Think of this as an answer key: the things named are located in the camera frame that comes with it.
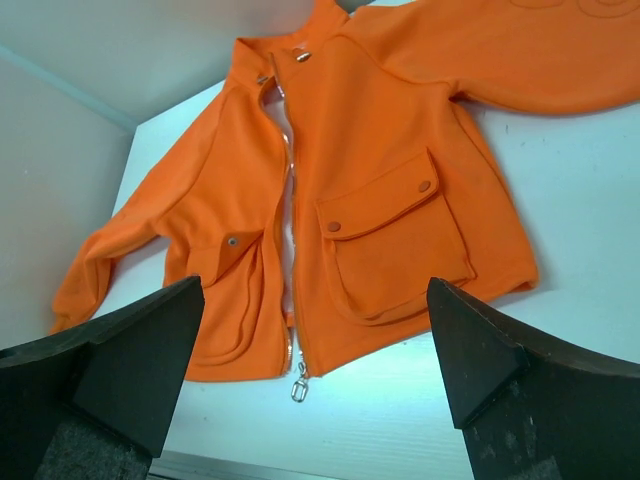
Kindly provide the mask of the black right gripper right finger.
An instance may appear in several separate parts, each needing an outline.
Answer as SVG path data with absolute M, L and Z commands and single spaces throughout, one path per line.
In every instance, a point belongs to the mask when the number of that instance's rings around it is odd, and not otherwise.
M 561 340 L 440 278 L 426 297 L 475 478 L 638 478 L 638 364 Z

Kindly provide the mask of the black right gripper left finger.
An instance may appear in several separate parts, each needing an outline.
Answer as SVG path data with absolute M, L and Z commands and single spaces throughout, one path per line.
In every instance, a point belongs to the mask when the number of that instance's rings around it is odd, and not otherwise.
M 191 276 L 1 352 L 4 479 L 144 479 L 162 453 L 204 310 Z

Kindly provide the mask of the silver zipper pull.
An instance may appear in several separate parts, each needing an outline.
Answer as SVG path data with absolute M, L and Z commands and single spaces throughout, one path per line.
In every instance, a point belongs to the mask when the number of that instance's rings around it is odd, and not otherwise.
M 295 380 L 291 389 L 291 399 L 296 403 L 305 401 L 309 391 L 309 378 L 307 365 L 304 361 L 300 361 L 297 365 L 299 376 Z

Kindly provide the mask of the orange zip-up jacket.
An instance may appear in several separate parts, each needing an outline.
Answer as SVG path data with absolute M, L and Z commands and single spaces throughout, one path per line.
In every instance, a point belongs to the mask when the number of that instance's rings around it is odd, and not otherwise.
M 580 114 L 639 98 L 635 1 L 412 1 L 240 38 L 215 99 L 80 248 L 55 331 L 116 264 L 169 240 L 164 281 L 205 309 L 186 377 L 319 377 L 430 327 L 442 278 L 490 301 L 532 289 L 533 250 L 472 100 Z

